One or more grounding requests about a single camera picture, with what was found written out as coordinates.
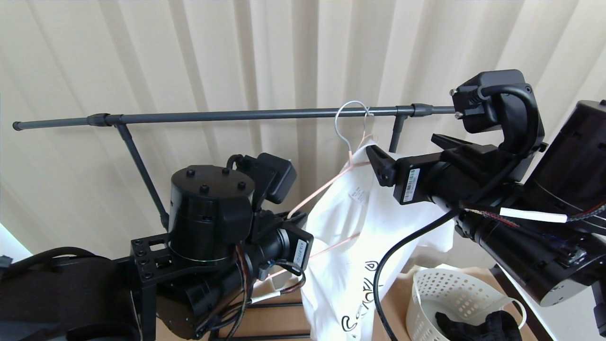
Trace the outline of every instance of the curtain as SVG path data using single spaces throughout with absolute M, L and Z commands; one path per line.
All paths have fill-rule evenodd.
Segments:
M 606 98 L 605 12 L 601 0 L 0 1 L 0 221 L 32 252 L 72 245 L 108 257 L 163 231 L 115 129 L 16 132 L 13 121 L 451 105 L 448 90 L 478 72 L 519 69 L 549 142 L 578 100 Z M 361 118 L 339 124 L 357 146 Z M 368 120 L 383 148 L 392 125 Z M 347 159 L 329 118 L 130 128 L 165 205 L 177 170 L 267 152 L 297 169 L 285 202 L 267 205 L 288 210 Z M 436 152 L 435 132 L 502 138 L 468 135 L 454 115 L 411 118 L 398 152 Z

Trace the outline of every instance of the hanger hook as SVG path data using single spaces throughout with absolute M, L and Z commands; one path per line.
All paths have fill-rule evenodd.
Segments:
M 366 111 L 366 112 L 364 113 L 364 122 L 362 123 L 362 125 L 363 125 L 363 127 L 364 127 L 364 135 L 366 135 L 366 117 L 367 117 L 367 116 L 374 116 L 374 115 L 373 115 L 373 114 L 372 114 L 372 113 L 369 111 L 369 108 L 370 108 L 370 107 L 367 107 L 366 105 L 364 105 L 364 103 L 362 103 L 362 102 L 360 102 L 360 101 L 349 101 L 349 102 L 347 102 L 347 103 L 343 104 L 343 105 L 342 105 L 342 106 L 339 108 L 339 110 L 337 110 L 337 114 L 335 115 L 335 132 L 337 133 L 337 135 L 338 135 L 338 136 L 339 136 L 339 137 L 340 137 L 340 138 L 341 138 L 343 141 L 345 141 L 345 143 L 347 143 L 347 148 L 349 149 L 349 151 L 350 151 L 350 152 L 351 152 L 351 144 L 349 143 L 349 140 L 348 140 L 348 139 L 346 139 L 346 138 L 343 136 L 343 134 L 341 134 L 341 132 L 339 131 L 339 125 L 337 124 L 337 122 L 338 122 L 338 119 L 339 119 L 339 115 L 341 114 L 341 112 L 343 111 L 343 109 L 344 109 L 345 107 L 347 107 L 349 104 L 352 104 L 352 103 L 356 103 L 356 104 L 361 105 L 361 106 L 364 108 L 364 111 Z

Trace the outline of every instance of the black cloth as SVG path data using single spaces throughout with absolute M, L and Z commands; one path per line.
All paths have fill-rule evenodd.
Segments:
M 479 326 L 451 321 L 446 314 L 436 313 L 438 326 L 451 341 L 522 341 L 518 323 L 508 312 L 491 312 Z

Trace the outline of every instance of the perforated basket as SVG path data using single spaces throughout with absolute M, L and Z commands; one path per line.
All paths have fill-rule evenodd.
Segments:
M 526 310 L 516 299 L 506 297 L 476 277 L 446 269 L 415 273 L 406 329 L 412 341 L 448 341 L 436 323 L 436 312 L 452 321 L 480 325 L 491 312 L 515 302 L 522 311 L 519 328 L 526 322 Z

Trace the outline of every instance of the pink hanger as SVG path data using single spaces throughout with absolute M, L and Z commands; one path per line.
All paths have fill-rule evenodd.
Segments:
M 292 211 L 290 211 L 287 215 L 287 218 L 290 219 L 293 214 L 300 209 L 301 207 L 303 207 L 303 205 L 307 204 L 312 198 L 314 198 L 316 195 L 320 194 L 323 190 L 325 190 L 326 188 L 328 188 L 333 182 L 335 182 L 336 180 L 338 180 L 340 177 L 342 177 L 345 173 L 349 172 L 350 170 L 356 168 L 356 167 L 360 167 L 360 166 L 365 166 L 367 164 L 370 164 L 370 162 L 361 162 L 361 163 L 354 163 L 353 162 L 353 153 L 351 151 L 351 144 L 349 143 L 349 140 L 346 139 L 341 132 L 339 131 L 339 126 L 337 125 L 337 120 L 339 119 L 339 114 L 341 113 L 341 111 L 343 111 L 343 109 L 348 106 L 351 103 L 356 103 L 356 104 L 360 104 L 364 110 L 366 111 L 366 113 L 364 114 L 364 132 L 362 133 L 362 140 L 360 141 L 360 145 L 358 146 L 358 149 L 360 148 L 360 146 L 362 146 L 362 143 L 364 142 L 364 140 L 366 140 L 368 137 L 371 137 L 371 135 L 366 136 L 366 116 L 374 116 L 372 113 L 370 113 L 370 111 L 368 111 L 368 107 L 366 107 L 364 105 L 364 103 L 360 102 L 360 101 L 349 101 L 345 104 L 343 104 L 339 110 L 337 110 L 337 114 L 335 115 L 335 132 L 337 133 L 337 135 L 343 140 L 345 141 L 345 143 L 347 143 L 347 156 L 349 158 L 349 162 L 348 162 L 348 166 L 347 168 L 345 168 L 341 173 L 338 173 L 337 176 L 335 176 L 334 178 L 330 179 L 327 183 L 325 183 L 324 185 L 322 185 L 322 187 L 318 188 L 315 192 L 313 192 L 309 197 L 305 198 L 302 202 L 300 202 L 297 206 L 295 206 L 295 208 L 292 209 Z

